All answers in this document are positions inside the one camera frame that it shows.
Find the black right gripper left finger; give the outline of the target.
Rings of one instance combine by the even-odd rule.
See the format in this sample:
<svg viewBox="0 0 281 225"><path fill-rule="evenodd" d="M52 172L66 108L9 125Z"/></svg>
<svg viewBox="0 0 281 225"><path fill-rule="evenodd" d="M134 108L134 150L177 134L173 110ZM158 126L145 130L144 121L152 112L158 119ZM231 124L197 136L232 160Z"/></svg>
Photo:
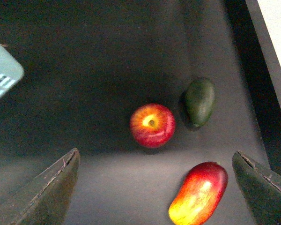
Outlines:
<svg viewBox="0 0 281 225"><path fill-rule="evenodd" d="M80 154L73 148L0 204L0 225L61 225L73 195Z"/></svg>

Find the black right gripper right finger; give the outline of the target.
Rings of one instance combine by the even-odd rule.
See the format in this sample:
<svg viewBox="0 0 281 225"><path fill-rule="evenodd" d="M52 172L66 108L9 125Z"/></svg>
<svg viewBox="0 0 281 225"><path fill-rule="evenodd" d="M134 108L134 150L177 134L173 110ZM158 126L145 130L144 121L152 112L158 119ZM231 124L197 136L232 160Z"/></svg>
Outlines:
<svg viewBox="0 0 281 225"><path fill-rule="evenodd" d="M255 224L281 225L281 176L240 151L232 167Z"/></svg>

